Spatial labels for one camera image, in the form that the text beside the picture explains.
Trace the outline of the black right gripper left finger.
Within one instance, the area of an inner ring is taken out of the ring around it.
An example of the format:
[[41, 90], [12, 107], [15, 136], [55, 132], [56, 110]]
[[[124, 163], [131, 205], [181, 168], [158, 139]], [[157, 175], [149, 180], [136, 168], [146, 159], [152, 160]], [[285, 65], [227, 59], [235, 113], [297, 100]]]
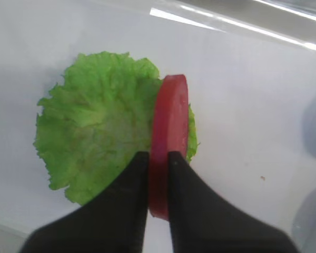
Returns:
[[149, 154], [137, 152], [89, 203], [35, 230], [21, 252], [142, 252]]

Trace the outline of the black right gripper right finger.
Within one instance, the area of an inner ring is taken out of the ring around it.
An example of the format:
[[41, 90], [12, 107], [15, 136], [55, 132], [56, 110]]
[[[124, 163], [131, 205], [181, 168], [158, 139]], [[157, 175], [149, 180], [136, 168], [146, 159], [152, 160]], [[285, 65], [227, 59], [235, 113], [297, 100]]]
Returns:
[[298, 252], [283, 231], [214, 192], [176, 151], [169, 153], [168, 203], [174, 252]]

